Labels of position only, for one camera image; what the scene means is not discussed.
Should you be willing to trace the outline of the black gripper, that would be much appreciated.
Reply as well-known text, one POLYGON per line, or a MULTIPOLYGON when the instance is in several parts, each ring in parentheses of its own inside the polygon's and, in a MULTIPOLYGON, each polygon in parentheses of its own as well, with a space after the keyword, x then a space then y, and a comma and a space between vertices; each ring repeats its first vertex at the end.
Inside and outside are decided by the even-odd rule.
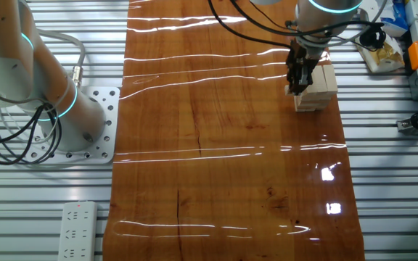
POLYGON ((290 41, 290 52, 287 56, 287 79, 290 87, 297 86, 296 94, 303 93, 313 83, 310 68, 314 69, 318 63, 319 59, 311 58, 307 49, 303 48, 295 39, 290 41))

